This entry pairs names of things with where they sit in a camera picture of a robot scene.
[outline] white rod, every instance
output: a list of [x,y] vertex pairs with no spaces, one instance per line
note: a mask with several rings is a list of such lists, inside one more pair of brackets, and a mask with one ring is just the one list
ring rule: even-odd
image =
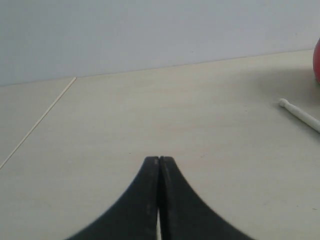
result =
[[50,110],[56,105],[59,99],[65,94],[65,92],[70,88],[70,86],[75,82],[77,78],[74,77],[71,82],[63,89],[60,95],[53,101],[53,103],[49,106],[49,108],[42,114],[42,116],[36,121],[30,131],[24,136],[24,138],[19,142],[19,144],[13,149],[13,151],[9,154],[9,156],[4,160],[4,162],[0,165],[0,170],[4,167],[4,165],[8,162],[8,160],[12,157],[12,155],[18,150],[18,148],[24,143],[24,141],[29,137],[29,135],[35,130],[35,128],[39,125],[39,123],[45,118],[45,116],[50,112]]
[[296,116],[305,124],[309,125],[311,128],[320,133],[320,121],[309,115],[305,111],[301,110],[299,107],[291,104],[288,100],[281,98],[279,100],[279,105],[287,109],[292,115]]

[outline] white wall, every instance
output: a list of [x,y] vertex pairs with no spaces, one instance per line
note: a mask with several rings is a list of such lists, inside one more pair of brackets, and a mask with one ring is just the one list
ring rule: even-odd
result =
[[319,0],[0,0],[0,85],[311,49]]

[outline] white plastic stick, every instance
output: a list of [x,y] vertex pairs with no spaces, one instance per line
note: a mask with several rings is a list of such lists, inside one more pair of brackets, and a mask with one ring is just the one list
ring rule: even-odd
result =
[[305,124],[309,125],[311,128],[320,133],[320,121],[315,119],[313,116],[309,115],[305,111],[301,110],[297,106],[288,102],[288,100],[281,98],[279,100],[279,105],[287,109],[292,115],[296,116]]
[[4,160],[4,162],[0,165],[0,170],[4,167],[4,165],[8,162],[8,160],[12,157],[12,155],[20,148],[20,146],[25,142],[25,140],[29,137],[29,135],[35,130],[35,128],[39,125],[39,123],[45,118],[45,116],[50,112],[50,110],[56,105],[59,99],[65,94],[65,92],[71,87],[71,85],[75,82],[77,78],[74,77],[71,82],[63,89],[63,91],[59,94],[59,96],[53,101],[53,103],[49,106],[49,108],[42,114],[42,116],[36,121],[33,127],[29,130],[29,132],[24,136],[24,138],[19,142],[19,144],[13,149],[13,151],[9,154],[9,156]]

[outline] red ball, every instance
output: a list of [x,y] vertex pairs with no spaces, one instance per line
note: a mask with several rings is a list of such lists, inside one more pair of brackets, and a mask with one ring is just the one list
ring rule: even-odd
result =
[[313,71],[315,79],[320,83],[320,39],[315,45],[313,52]]

